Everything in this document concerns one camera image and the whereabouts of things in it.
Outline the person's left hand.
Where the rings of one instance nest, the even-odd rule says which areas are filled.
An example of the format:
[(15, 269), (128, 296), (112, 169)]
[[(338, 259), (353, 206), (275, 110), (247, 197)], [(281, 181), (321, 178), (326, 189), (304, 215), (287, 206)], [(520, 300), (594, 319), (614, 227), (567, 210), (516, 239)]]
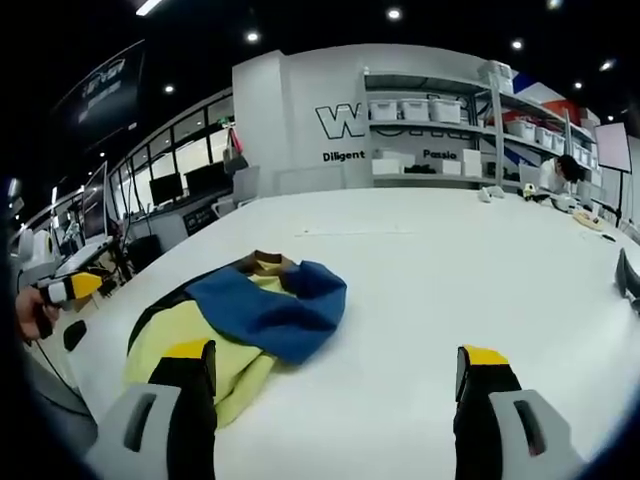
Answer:
[(37, 312), (43, 314), (51, 326), (54, 326), (59, 319), (59, 308), (54, 305), (47, 305), (40, 292), (31, 286), (25, 287), (17, 295), (15, 311), (19, 332), (22, 339), (27, 343), (41, 338), (36, 322)]

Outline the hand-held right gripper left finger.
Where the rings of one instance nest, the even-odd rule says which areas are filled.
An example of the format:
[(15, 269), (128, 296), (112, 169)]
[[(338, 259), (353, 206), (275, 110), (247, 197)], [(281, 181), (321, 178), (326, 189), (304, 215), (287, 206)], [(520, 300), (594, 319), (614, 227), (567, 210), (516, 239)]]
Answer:
[(85, 456), (99, 479), (213, 479), (216, 343), (178, 344), (98, 423)]

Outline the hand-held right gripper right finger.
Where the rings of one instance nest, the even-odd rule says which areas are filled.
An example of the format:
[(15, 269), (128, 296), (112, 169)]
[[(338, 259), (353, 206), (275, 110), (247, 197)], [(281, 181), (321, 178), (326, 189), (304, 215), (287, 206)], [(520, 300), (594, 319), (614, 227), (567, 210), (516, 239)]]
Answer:
[(458, 348), (455, 401), (457, 479), (572, 479), (583, 469), (569, 423), (499, 352)]

